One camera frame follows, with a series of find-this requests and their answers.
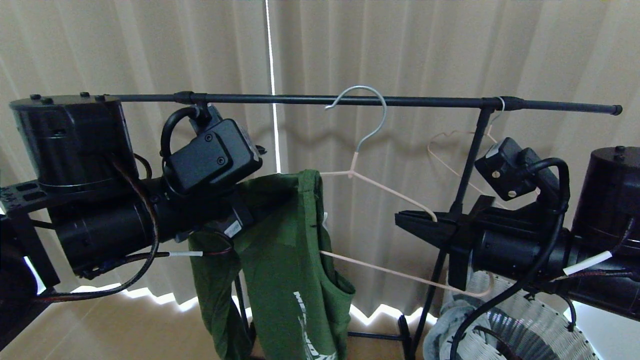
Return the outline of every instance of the green garment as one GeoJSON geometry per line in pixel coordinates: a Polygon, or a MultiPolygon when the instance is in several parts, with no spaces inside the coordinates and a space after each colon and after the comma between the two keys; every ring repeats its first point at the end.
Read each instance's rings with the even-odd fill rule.
{"type": "MultiPolygon", "coordinates": [[[[235,252],[191,258],[202,319],[224,360],[248,358],[252,344],[231,300],[244,270],[253,322],[267,359],[346,359],[349,307],[355,289],[333,269],[322,226],[322,179],[316,170],[274,174],[239,185],[250,209],[289,199],[233,238],[235,252]]],[[[189,237],[196,251],[225,247],[207,227],[189,237]]]]}

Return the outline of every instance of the curtain fold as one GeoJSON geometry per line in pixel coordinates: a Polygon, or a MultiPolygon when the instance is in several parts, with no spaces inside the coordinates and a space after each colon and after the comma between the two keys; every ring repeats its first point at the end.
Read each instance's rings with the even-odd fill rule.
{"type": "MultiPolygon", "coordinates": [[[[263,2],[228,1],[2,1],[0,3],[0,168],[2,184],[35,178],[8,107],[32,93],[160,94],[269,92],[263,2]]],[[[182,107],[169,103],[124,104],[135,152],[161,175],[162,125],[182,107]]],[[[220,113],[247,127],[255,143],[273,149],[268,105],[220,104],[220,113]]],[[[188,122],[174,131],[174,149],[194,137],[188,122]]],[[[255,176],[275,171],[275,151],[255,176]]],[[[70,272],[53,233],[45,246],[69,290],[81,284],[124,282],[141,264],[123,266],[94,281],[70,272]]],[[[161,250],[187,250],[173,241],[161,250]]],[[[173,292],[178,302],[195,296],[186,258],[158,259],[132,288],[155,295],[173,292]]]]}
{"type": "MultiPolygon", "coordinates": [[[[571,168],[570,226],[589,153],[638,145],[640,10],[631,1],[269,2],[276,89],[337,94],[370,85],[388,96],[491,97],[622,104],[619,117],[523,110],[493,125],[541,157],[571,168]]],[[[362,91],[353,95],[368,95],[362,91]]],[[[359,139],[380,121],[379,108],[278,106],[283,167],[347,170],[359,139]]],[[[441,132],[473,131],[478,110],[390,108],[385,127],[361,149],[357,170],[436,211],[446,211],[458,181],[428,156],[441,132]]],[[[432,150],[461,172],[470,135],[439,137],[432,150]]],[[[483,148],[492,142],[485,138],[483,148]]],[[[493,193],[478,174],[472,183],[493,193]]],[[[430,277],[436,249],[394,226],[410,204],[357,179],[324,180],[334,250],[397,271],[430,277]]],[[[468,211],[478,192],[469,188],[468,211]]],[[[528,195],[506,204],[517,208],[528,195]]],[[[425,287],[337,261],[356,286],[355,305],[412,313],[425,287]]]]}

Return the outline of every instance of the floor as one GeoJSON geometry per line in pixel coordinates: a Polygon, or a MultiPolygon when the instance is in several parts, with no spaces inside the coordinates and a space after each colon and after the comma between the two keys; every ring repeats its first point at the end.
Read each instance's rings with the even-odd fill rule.
{"type": "MultiPolygon", "coordinates": [[[[352,331],[395,334],[396,319],[382,314],[352,331]]],[[[349,359],[402,359],[398,341],[349,338],[349,359]]],[[[255,355],[261,355],[259,344],[255,355]]],[[[152,297],[116,294],[105,299],[53,304],[20,333],[0,359],[218,359],[195,304],[187,310],[152,297]]]]}

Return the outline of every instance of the gray cloth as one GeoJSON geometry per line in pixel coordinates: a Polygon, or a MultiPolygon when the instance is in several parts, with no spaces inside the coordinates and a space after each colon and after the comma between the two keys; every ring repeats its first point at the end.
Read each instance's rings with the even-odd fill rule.
{"type": "MultiPolygon", "coordinates": [[[[458,327],[465,321],[467,316],[476,308],[471,306],[465,300],[453,300],[444,304],[440,310],[440,318],[427,333],[424,338],[422,354],[425,360],[446,360],[451,353],[451,341],[456,334],[458,327]]],[[[482,326],[491,329],[489,320],[486,316],[480,316],[473,324],[467,328],[465,333],[473,331],[475,326],[482,326]]],[[[486,335],[481,332],[480,336],[484,336],[487,344],[495,347],[497,340],[493,336],[486,335]]]]}

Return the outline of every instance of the laundry basket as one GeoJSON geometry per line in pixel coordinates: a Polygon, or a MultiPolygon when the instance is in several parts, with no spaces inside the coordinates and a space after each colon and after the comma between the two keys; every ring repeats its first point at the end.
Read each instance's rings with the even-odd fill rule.
{"type": "MultiPolygon", "coordinates": [[[[484,291],[489,285],[489,276],[486,272],[474,273],[467,290],[484,291]]],[[[446,291],[444,303],[465,300],[472,306],[479,307],[511,285],[511,282],[495,276],[493,290],[484,298],[446,291]]],[[[527,300],[525,295],[527,293],[521,290],[485,315],[491,329],[499,334],[517,356],[523,360],[598,359],[581,331],[575,329],[570,332],[567,329],[569,323],[563,314],[538,300],[527,300]]],[[[462,360],[505,359],[475,332],[467,333],[460,342],[458,354],[462,360]]]]}

